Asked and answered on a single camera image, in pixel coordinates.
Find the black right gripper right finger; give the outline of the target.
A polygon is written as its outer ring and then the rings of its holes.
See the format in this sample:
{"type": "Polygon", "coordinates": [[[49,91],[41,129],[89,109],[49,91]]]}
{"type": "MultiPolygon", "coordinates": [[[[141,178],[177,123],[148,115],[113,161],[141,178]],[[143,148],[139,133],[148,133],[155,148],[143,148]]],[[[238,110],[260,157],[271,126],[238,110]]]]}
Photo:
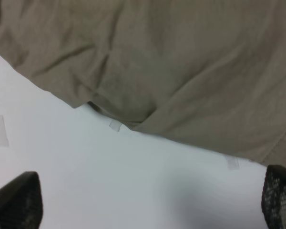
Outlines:
{"type": "Polygon", "coordinates": [[[261,200],[262,213],[269,229],[286,229],[286,168],[269,165],[261,200]]]}

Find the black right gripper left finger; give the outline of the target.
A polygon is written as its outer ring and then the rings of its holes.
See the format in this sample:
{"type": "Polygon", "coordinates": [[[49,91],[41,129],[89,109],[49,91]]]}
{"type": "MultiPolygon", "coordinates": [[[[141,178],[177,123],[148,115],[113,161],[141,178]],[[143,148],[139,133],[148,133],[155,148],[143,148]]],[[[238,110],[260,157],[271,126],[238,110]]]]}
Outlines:
{"type": "Polygon", "coordinates": [[[42,218],[37,172],[24,172],[0,188],[0,229],[38,229],[42,218]]]}

